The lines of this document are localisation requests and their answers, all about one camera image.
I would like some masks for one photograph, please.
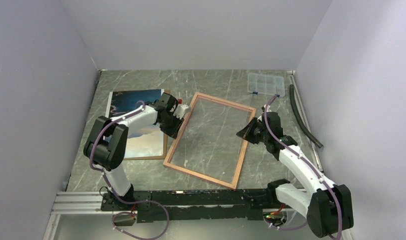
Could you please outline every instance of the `clear plastic container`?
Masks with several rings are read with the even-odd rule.
[[[248,74],[247,91],[254,94],[285,95],[284,77],[257,73]]]

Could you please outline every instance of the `table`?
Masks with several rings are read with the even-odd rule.
[[[176,98],[189,104],[194,93],[200,92],[219,97],[257,109],[256,116],[261,115],[261,107],[271,96],[252,95],[247,92],[248,73],[259,73],[283,76],[285,79],[285,96],[272,104],[272,111],[278,112],[284,134],[293,137],[302,148],[304,154],[316,165],[316,153],[312,145],[300,130],[293,115],[288,86],[291,84],[287,72],[283,70],[108,70],[102,71],[95,96],[89,111],[88,119],[76,155],[72,174],[68,184],[68,192],[97,191],[105,182],[99,172],[89,168],[89,159],[83,155],[83,147],[94,121],[103,116],[107,107],[109,93],[112,91],[169,89]],[[213,121],[222,125],[223,118]],[[168,149],[172,143],[168,139]],[[163,160],[125,160],[123,166],[126,176],[138,191],[151,190],[215,190],[225,189],[187,175],[176,170],[163,167]],[[271,181],[288,179],[297,188],[301,184],[282,163],[269,154],[264,144],[247,147],[243,167],[238,182],[239,189],[266,188]]]

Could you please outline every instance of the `empty picture frame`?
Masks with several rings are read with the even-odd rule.
[[[232,107],[232,108],[235,108],[235,109],[246,111],[246,112],[249,113],[249,121],[256,114],[256,109],[253,108],[253,107],[245,106],[245,105],[235,103],[235,102],[232,102],[232,101],[228,101],[228,100],[224,100],[224,99],[221,99],[221,98],[218,98],[218,97],[214,97],[214,96],[210,96],[210,95],[206,95],[206,94],[203,94],[203,93],[196,92],[194,94],[194,97],[191,100],[191,103],[190,103],[190,112],[185,116],[185,120],[184,120],[181,128],[179,129],[178,137],[172,142],[172,145],[171,145],[169,151],[167,152],[167,155],[166,155],[166,158],[165,158],[165,160],[163,162],[163,165],[165,167],[172,168],[172,169],[181,171],[183,173],[186,173],[186,174],[189,174],[189,175],[192,175],[192,176],[196,176],[198,178],[207,180],[207,181],[215,183],[215,184],[225,186],[225,187],[230,188],[230,189],[236,189],[237,185],[238,185],[238,179],[239,179],[239,176],[240,176],[242,164],[243,164],[243,161],[244,161],[245,151],[247,149],[247,141],[245,141],[245,140],[242,141],[242,145],[241,145],[240,152],[239,152],[239,157],[238,157],[238,163],[237,163],[237,166],[235,168],[235,172],[234,172],[231,183],[223,181],[223,180],[219,180],[219,179],[216,179],[214,177],[202,174],[200,172],[196,172],[196,171],[193,171],[193,170],[190,170],[190,169],[187,169],[187,168],[184,168],[184,167],[181,167],[181,166],[178,166],[178,165],[175,165],[175,164],[171,163],[172,157],[173,157],[173,155],[175,153],[175,149],[178,146],[178,143],[179,143],[183,133],[185,132],[186,126],[187,126],[187,124],[188,124],[188,122],[189,122],[189,120],[190,120],[190,118],[192,116],[194,107],[195,107],[196,102],[197,102],[198,99],[207,100],[207,101],[214,102],[214,103],[217,103],[217,104],[220,104],[220,105],[224,105],[224,106],[228,106],[228,107]]]

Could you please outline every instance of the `floor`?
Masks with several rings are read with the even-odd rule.
[[[104,180],[99,172],[89,168],[89,159],[83,155],[83,146],[92,128],[95,119],[103,116],[106,111],[109,93],[112,91],[126,90],[146,90],[146,89],[169,89],[176,98],[181,98],[184,103],[189,104],[194,93],[200,92],[214,97],[219,97],[257,109],[256,116],[261,115],[261,107],[266,104],[270,96],[259,94],[252,95],[247,92],[248,73],[262,73],[268,75],[283,76],[285,79],[285,96],[280,97],[272,104],[271,109],[278,112],[281,117],[281,124],[284,134],[292,136],[302,148],[309,160],[314,162],[314,152],[312,147],[300,130],[291,110],[288,86],[291,84],[287,78],[286,71],[280,70],[109,70],[103,71],[95,92],[88,120],[86,122],[84,135],[78,148],[76,161],[72,170],[67,191],[69,192],[88,192],[97,191],[104,186]],[[228,135],[237,132],[240,129],[228,129],[228,124],[234,119],[233,110],[210,111],[212,118],[207,116],[201,119],[200,124],[213,126],[215,130],[211,134],[206,134],[207,138],[217,141],[213,146],[208,145],[206,150],[193,151],[199,146],[195,137],[189,139],[185,146],[188,155],[184,159],[175,159],[175,164],[184,166],[188,163],[188,168],[195,171],[205,171],[205,174],[214,178],[230,179],[231,166],[234,164],[225,164],[208,159],[216,151],[215,146],[225,143]],[[245,126],[247,120],[239,121]],[[168,149],[172,139],[168,139]],[[135,190],[215,190],[225,189],[214,183],[204,181],[194,176],[178,172],[176,170],[165,168],[162,165],[163,160],[125,160],[123,166],[128,179],[133,183]],[[266,185],[274,180],[288,179],[296,187],[301,184],[294,175],[284,165],[275,160],[269,154],[263,144],[249,144],[247,147],[242,171],[238,181],[238,188],[265,188]]]

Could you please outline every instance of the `gray marble surface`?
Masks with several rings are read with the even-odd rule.
[[[278,112],[284,134],[292,136],[300,145],[306,156],[314,161],[313,151],[306,136],[300,130],[289,103],[289,79],[285,71],[280,70],[134,70],[104,71],[92,102],[88,120],[84,129],[81,144],[70,177],[67,191],[97,191],[104,186],[101,174],[89,168],[89,159],[82,153],[85,141],[95,119],[105,114],[108,95],[112,91],[170,89],[176,98],[189,104],[195,92],[201,92],[257,109],[256,116],[261,115],[261,107],[270,96],[247,93],[248,73],[278,75],[285,78],[285,96],[272,104],[272,110]],[[231,154],[238,151],[240,138],[235,133],[245,126],[248,117],[236,109],[224,109],[210,102],[203,102],[196,108],[201,120],[193,124],[202,125],[206,131],[197,130],[195,135],[188,133],[185,141],[180,141],[180,149],[186,150],[186,156],[178,154],[172,163],[203,172],[224,181],[232,179],[232,167],[236,162],[225,162],[236,157],[222,157],[223,153]],[[168,149],[172,139],[168,139]],[[125,160],[123,167],[128,179],[136,190],[199,190],[225,189],[214,183],[190,176],[188,174],[166,168],[163,160]],[[296,187],[301,184],[283,164],[269,154],[263,144],[249,144],[244,158],[238,188],[265,188],[274,180],[288,179]]]

